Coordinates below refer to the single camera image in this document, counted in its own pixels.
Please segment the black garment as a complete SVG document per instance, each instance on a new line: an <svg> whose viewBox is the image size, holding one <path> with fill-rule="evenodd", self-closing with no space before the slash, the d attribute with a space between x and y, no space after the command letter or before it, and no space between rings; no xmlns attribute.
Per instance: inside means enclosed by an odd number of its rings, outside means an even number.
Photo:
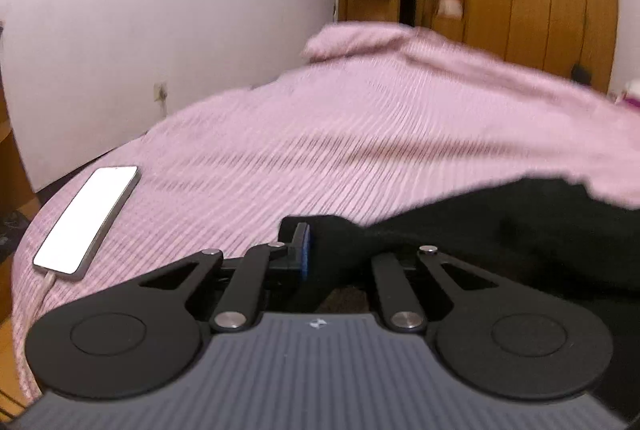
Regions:
<svg viewBox="0 0 640 430"><path fill-rule="evenodd" d="M519 284L575 302L614 337L597 388L629 418L639 415L639 213L592 198L582 184L524 178L406 210L372 224L342 216L286 216L278 237L310 226L308 280L326 296L353 283L375 254L423 245Z"/></svg>

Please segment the purple cloth item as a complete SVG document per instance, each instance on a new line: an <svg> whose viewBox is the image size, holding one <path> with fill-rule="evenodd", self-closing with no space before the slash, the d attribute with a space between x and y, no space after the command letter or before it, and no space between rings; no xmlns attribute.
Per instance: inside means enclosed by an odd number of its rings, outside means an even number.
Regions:
<svg viewBox="0 0 640 430"><path fill-rule="evenodd" d="M640 108L640 98L638 98L637 95L623 92L616 98L616 104L625 104L634 108Z"/></svg>

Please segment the pink checked bed cover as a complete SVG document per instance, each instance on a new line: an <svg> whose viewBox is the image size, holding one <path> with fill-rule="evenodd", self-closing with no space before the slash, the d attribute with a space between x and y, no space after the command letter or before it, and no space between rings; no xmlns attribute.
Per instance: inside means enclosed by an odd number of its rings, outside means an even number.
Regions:
<svg viewBox="0 0 640 430"><path fill-rule="evenodd" d="M329 25L304 54L304 67L206 98L102 157L141 178L82 280L49 283L32 258L89 172L42 207L12 270L25 398L40 395L24 352L37 317L203 248L239 256L274 239L286 216L367 225L524 176L638 208L631 107L427 29Z"/></svg>

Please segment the wall power socket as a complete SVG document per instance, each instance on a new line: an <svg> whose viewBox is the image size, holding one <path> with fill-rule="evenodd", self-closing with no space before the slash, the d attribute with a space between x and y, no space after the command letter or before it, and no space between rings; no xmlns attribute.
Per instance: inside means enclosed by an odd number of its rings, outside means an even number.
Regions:
<svg viewBox="0 0 640 430"><path fill-rule="evenodd" d="M156 102L166 102L168 97L167 86L164 82L157 82L153 86L153 98Z"/></svg>

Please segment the white smartphone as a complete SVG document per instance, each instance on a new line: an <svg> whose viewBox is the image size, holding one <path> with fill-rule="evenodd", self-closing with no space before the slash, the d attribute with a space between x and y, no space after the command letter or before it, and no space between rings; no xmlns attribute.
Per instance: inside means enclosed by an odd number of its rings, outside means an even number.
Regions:
<svg viewBox="0 0 640 430"><path fill-rule="evenodd" d="M63 280L82 280L140 176L137 166L94 170L38 248L34 268Z"/></svg>

